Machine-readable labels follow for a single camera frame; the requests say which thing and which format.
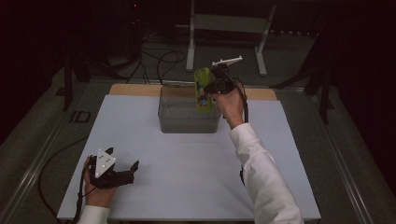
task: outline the floor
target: floor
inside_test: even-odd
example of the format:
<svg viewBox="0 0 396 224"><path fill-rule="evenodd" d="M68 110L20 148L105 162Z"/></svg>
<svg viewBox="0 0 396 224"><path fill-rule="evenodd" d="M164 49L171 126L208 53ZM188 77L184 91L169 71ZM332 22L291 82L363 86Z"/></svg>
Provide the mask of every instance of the floor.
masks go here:
<svg viewBox="0 0 396 224"><path fill-rule="evenodd" d="M183 36L179 40L160 40L160 36L154 35L143 46L142 63L146 69L140 66L130 83L159 83L158 60L150 55L160 58L169 49L179 51L164 57L174 61L182 59L182 53L187 53L188 45ZM197 41L194 67L210 66L219 59L241 55L243 60L230 66L230 73L248 86L266 88L294 76L314 41L314 38L302 35L270 34L263 52L268 76L260 77L251 43L227 45L202 38ZM172 65L161 63L160 74ZM119 74L128 77L135 66L136 63ZM185 71L184 60L176 63L163 80L191 82L191 74ZM55 95L63 86L63 70L54 76L51 88L1 146L1 223L56 223L42 202L38 188L42 189L49 207L56 214L103 98L112 84L120 82L125 81L100 75L89 83L74 80L73 104L63 112L64 99ZM378 172L337 95L337 89L331 88L330 123L326 125L318 115L317 97L302 92L305 82L301 80L284 90L276 90L276 97L285 109L322 215L320 221L306 223L396 223L396 199ZM86 122L78 122L73 119L75 111L91 113L91 117Z"/></svg>

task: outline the dark background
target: dark background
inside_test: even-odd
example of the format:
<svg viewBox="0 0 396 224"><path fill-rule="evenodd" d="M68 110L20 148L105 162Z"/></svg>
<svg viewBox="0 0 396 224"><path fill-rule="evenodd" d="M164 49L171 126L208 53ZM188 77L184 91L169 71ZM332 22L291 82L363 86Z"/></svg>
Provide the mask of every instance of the dark background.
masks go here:
<svg viewBox="0 0 396 224"><path fill-rule="evenodd" d="M97 57L97 60L106 60L106 55L121 52L122 47L115 43L120 42L117 41L117 36L125 35L108 36L101 33L103 30L111 34L126 32L120 25L126 20L124 15L106 19L106 15L120 12L113 5L108 7L110 2L117 1L7 0L0 3L0 143L51 85L52 76L63 67L66 46L72 44L73 48L82 49L92 57ZM316 2L326 8L333 8L332 4ZM92 3L102 10L102 16L95 17L97 11L92 8ZM189 24L190 1L150 0L129 3L139 4L139 9L131 9L134 11L130 15L141 13L138 18L143 23L166 35L175 34L175 24ZM267 7L255 7L262 4L260 1L245 3L244 7L234 6L240 1L228 3L197 1L196 10L205 13L221 11L223 14L242 16L260 16L268 10L268 4L263 4ZM305 7L301 1L293 4ZM396 134L396 7L385 1L359 1L353 7L342 4L336 7L337 13L330 16L332 22L324 23L325 19L329 21L327 13L333 11L321 11L317 5L318 17L312 20L303 16L306 13L297 13L297 6L299 5L284 6L283 11L280 8L276 12L272 30L300 32L304 35L307 32L311 32L311 35L314 35L314 31L320 32L302 69L318 65L323 59L332 60L332 84L338 88L341 99L380 171L396 193L396 137L393 136ZM290 25L285 19L291 15L301 19ZM141 35L134 31L131 34L134 35L134 41L129 52L134 52L133 46L138 46ZM339 40L337 37L340 36L342 41L334 43L334 39ZM341 47L336 49L335 57L328 59L328 53L334 46Z"/></svg>

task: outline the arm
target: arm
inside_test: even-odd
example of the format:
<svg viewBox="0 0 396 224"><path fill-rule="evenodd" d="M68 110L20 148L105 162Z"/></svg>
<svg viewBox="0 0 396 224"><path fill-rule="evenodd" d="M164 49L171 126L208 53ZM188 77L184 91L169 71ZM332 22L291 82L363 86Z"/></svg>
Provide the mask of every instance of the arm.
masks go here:
<svg viewBox="0 0 396 224"><path fill-rule="evenodd" d="M78 224L106 224L108 214L110 213L111 200L116 193L117 188L113 189L96 189L90 183L90 174L88 170L85 172L85 192L88 193L85 198L84 211Z"/></svg>
<svg viewBox="0 0 396 224"><path fill-rule="evenodd" d="M242 120L243 104L237 89L226 95L213 94L212 98L218 101L218 109L232 129L230 136L244 169L255 223L304 223L271 153L250 124Z"/></svg>

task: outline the green object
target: green object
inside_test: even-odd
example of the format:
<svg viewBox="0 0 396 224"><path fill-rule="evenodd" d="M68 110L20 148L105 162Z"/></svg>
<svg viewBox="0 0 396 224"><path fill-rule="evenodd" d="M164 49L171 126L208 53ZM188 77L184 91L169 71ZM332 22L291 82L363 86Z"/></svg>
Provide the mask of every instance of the green object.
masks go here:
<svg viewBox="0 0 396 224"><path fill-rule="evenodd" d="M201 68L194 73L195 81L195 98L197 110L199 112L208 113L213 109L212 98L205 93L205 87L213 81L212 73L207 67Z"/></svg>

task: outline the black cable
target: black cable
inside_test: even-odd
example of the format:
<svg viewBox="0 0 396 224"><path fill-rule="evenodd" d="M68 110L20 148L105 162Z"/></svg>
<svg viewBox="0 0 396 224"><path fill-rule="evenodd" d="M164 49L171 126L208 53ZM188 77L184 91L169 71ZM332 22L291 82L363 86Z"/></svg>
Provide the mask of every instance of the black cable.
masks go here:
<svg viewBox="0 0 396 224"><path fill-rule="evenodd" d="M62 221L57 218L57 214L56 212L51 208L50 204L47 202L47 200L44 197L43 191L41 189L41 179L42 179L42 175L45 171L45 169L47 168L47 166L50 164L50 162L53 160L53 158L55 158L59 153L69 149L70 147L72 147L73 145L76 145L84 140L86 140L88 138L88 136L83 137L79 140L77 140L76 142L67 145L66 147L63 147L62 149L58 150L57 152L55 152L52 156L49 157L49 159L46 161L46 163L44 164L40 174L38 175L38 180L37 180L37 188L38 188L38 194L40 195L40 199L41 201L44 203L44 205L46 205L46 207L49 209L49 211L52 213L52 215L55 217L56 221L60 224L62 224Z"/></svg>
<svg viewBox="0 0 396 224"><path fill-rule="evenodd" d="M129 83L129 81L131 80L131 78L134 76L134 74L136 73L137 69L140 67L140 65L142 65L142 53L139 52L139 54L137 55L139 63L137 64L136 68L134 69L134 71L131 73L131 75L129 75L129 77L126 79L125 83Z"/></svg>
<svg viewBox="0 0 396 224"><path fill-rule="evenodd" d="M175 53L175 52L174 52L174 51L169 51L169 52L165 53L165 54L161 57L161 59L158 60L158 62L157 62L157 76L158 76L158 79L160 80L161 85L163 84L163 77L165 76L165 74L166 74L167 72L169 72L172 68L174 68L174 67L176 66L176 64L177 64L177 63L174 63L168 70L166 70L166 71L160 76L160 63L163 61L163 58L164 58L166 55L171 54L171 53Z"/></svg>
<svg viewBox="0 0 396 224"><path fill-rule="evenodd" d="M84 186L84 176L85 176L85 172L87 172L87 169L90 167L90 163L87 163L86 165L84 165L84 168L82 169L82 173L81 173L81 178L79 180L79 188L78 188L78 200L77 200L77 209L76 209L76 214L75 217L72 220L72 224L76 224L78 223L79 220L79 215L81 214L81 210L82 210L82 199L83 199L83 195L82 195L82 187Z"/></svg>
<svg viewBox="0 0 396 224"><path fill-rule="evenodd" d="M243 107L244 107L245 123L248 123L248 98L247 98L247 95L246 95L246 92L245 92L244 83L242 82L241 79L239 79L237 77L231 77L230 73L228 72L228 70L222 69L222 68L219 68L219 69L221 69L224 72L224 74L227 76L227 78L230 79L233 82L233 84L235 85L236 89L238 90L239 96L242 99L242 103L243 103ZM237 83L235 82L236 80L238 80L242 84L242 88L244 89L243 92L241 91L241 89L239 88Z"/></svg>
<svg viewBox="0 0 396 224"><path fill-rule="evenodd" d="M143 53L147 54L148 56L158 60L158 62L157 62L157 77L158 77L160 83L163 84L163 77L165 76L165 74L168 73L172 68L174 68L177 63L183 62L186 59L186 54L184 54L181 51L176 51L176 50L172 50L172 49L159 49L159 50L168 50L168 52L166 52L165 54L163 54L163 56L158 58L157 56L154 56L148 52L145 52L144 50L141 50L141 51ZM177 59L175 61L167 61L164 59L165 56L172 54L172 53L176 54L176 56L177 56ZM172 66L170 68L168 68L162 75L160 75L160 63L172 63Z"/></svg>

